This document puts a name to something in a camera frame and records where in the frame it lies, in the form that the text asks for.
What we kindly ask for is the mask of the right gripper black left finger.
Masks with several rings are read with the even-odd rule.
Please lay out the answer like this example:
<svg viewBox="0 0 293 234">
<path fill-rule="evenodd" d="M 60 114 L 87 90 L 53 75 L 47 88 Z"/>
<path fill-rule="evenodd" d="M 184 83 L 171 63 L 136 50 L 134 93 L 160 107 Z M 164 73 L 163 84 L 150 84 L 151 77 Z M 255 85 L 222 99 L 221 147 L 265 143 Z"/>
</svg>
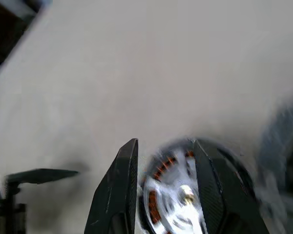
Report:
<svg viewBox="0 0 293 234">
<path fill-rule="evenodd" d="M 138 139 L 122 146 L 97 187 L 84 234 L 134 234 Z"/>
</svg>

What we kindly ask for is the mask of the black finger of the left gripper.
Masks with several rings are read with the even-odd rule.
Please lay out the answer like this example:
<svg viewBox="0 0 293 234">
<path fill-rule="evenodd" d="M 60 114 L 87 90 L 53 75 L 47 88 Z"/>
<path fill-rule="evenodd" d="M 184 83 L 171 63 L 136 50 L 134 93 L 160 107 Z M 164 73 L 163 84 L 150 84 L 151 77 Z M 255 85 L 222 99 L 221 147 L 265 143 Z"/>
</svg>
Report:
<svg viewBox="0 0 293 234">
<path fill-rule="evenodd" d="M 72 170 L 62 170 L 62 169 L 34 169 L 30 171 L 19 172 L 15 174 L 10 174 L 7 176 L 7 183 L 13 184 L 43 184 L 47 182 L 53 182 L 61 180 L 68 177 L 73 177 L 78 175 L 78 171 Z"/>
</svg>

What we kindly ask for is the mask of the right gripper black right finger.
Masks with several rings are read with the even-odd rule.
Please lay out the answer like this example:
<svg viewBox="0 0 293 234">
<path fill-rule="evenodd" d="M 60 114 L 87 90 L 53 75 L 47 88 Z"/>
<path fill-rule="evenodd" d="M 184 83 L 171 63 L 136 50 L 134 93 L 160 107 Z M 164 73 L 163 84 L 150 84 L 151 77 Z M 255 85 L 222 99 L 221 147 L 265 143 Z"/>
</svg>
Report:
<svg viewBox="0 0 293 234">
<path fill-rule="evenodd" d="M 193 153 L 207 234 L 269 234 L 239 157 L 205 139 L 194 141 Z"/>
</svg>

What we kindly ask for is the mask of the black-rimmed spoked rotor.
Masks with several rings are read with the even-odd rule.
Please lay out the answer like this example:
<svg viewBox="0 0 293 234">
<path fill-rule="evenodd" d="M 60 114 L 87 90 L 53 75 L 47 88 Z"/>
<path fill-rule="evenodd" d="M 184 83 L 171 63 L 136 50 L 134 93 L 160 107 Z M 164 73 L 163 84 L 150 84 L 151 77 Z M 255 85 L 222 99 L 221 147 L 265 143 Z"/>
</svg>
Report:
<svg viewBox="0 0 293 234">
<path fill-rule="evenodd" d="M 269 234 L 250 174 L 215 141 L 161 147 L 141 178 L 139 218 L 149 234 Z"/>
</svg>

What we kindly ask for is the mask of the silver round motor lid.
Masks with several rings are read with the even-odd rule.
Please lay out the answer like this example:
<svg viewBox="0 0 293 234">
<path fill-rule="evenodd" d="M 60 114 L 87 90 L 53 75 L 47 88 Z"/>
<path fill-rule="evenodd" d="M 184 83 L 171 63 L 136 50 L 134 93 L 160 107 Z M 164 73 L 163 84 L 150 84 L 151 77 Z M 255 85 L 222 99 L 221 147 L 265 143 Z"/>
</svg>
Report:
<svg viewBox="0 0 293 234">
<path fill-rule="evenodd" d="M 282 107 L 262 135 L 257 196 L 282 220 L 293 215 L 293 104 Z"/>
</svg>

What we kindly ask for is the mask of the motor housing with copper windings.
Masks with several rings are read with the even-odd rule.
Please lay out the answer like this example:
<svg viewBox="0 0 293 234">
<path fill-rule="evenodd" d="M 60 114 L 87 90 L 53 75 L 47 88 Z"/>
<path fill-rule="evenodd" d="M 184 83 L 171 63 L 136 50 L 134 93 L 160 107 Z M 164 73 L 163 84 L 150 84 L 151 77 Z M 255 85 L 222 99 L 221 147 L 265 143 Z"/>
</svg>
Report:
<svg viewBox="0 0 293 234">
<path fill-rule="evenodd" d="M 189 224 L 181 210 L 197 201 L 195 172 L 192 150 L 175 150 L 155 159 L 144 183 L 146 213 L 152 224 L 173 220 Z"/>
</svg>

